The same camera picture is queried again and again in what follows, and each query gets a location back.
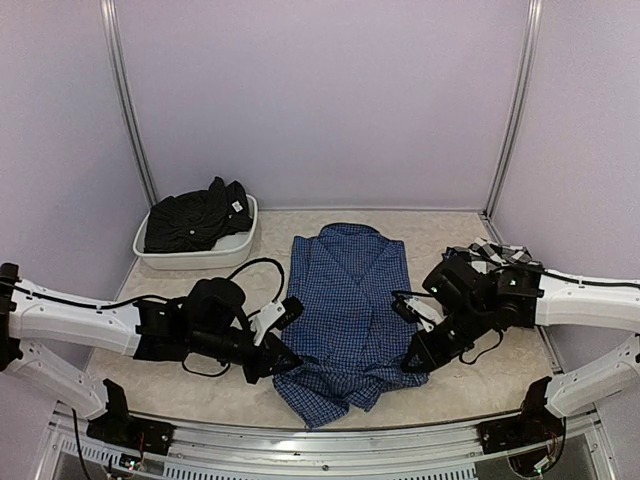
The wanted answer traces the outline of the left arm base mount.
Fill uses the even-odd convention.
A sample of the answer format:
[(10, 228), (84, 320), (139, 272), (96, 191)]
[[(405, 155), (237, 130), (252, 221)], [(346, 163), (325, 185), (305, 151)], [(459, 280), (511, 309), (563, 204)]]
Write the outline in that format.
[(111, 445), (166, 456), (173, 441), (175, 426), (168, 422), (107, 411), (90, 420), (87, 436)]

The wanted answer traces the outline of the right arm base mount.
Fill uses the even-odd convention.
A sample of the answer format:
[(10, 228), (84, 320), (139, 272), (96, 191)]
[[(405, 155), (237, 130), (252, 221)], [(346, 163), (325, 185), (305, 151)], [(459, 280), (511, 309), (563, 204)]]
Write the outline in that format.
[(546, 408), (521, 410), (518, 415), (481, 422), (477, 426), (485, 455), (544, 443), (565, 431), (564, 421)]

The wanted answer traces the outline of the blue checked long sleeve shirt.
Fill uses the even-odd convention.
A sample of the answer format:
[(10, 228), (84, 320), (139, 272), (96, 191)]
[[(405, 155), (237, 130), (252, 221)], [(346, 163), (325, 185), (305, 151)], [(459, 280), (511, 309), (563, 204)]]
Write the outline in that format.
[(307, 428), (427, 382), (401, 368), (417, 327), (393, 311), (392, 294), (409, 288), (404, 243), (370, 226), (333, 223), (294, 238), (287, 293), (304, 310), (281, 340), (302, 364), (273, 385)]

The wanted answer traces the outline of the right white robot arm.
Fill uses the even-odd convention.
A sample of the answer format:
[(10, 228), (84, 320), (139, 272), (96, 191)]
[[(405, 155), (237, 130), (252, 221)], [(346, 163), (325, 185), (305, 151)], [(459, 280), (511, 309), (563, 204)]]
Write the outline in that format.
[(639, 379), (639, 284), (563, 274), (538, 265), (502, 264), (482, 273), (459, 254), (444, 258), (422, 284), (441, 312), (415, 297), (396, 296), (393, 308), (419, 323), (401, 363), (406, 373), (429, 374), (470, 351), (489, 331), (511, 327), (578, 325), (629, 332), (609, 353), (582, 367), (530, 385), (528, 407), (511, 433), (535, 442), (551, 424)]

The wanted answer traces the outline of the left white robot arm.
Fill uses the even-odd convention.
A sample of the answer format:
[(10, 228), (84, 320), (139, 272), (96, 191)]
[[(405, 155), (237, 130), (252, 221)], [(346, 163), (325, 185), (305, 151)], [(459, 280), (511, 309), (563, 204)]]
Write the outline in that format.
[(245, 292), (232, 277), (198, 280), (183, 297), (142, 295), (100, 302), (50, 292), (1, 266), (1, 369), (21, 376), (74, 409), (121, 445), (140, 434), (122, 387), (92, 380), (39, 345), (49, 339), (109, 350), (139, 361), (183, 363), (191, 354), (238, 365), (245, 380), (291, 371), (301, 364), (277, 336), (303, 312), (295, 297), (244, 310)]

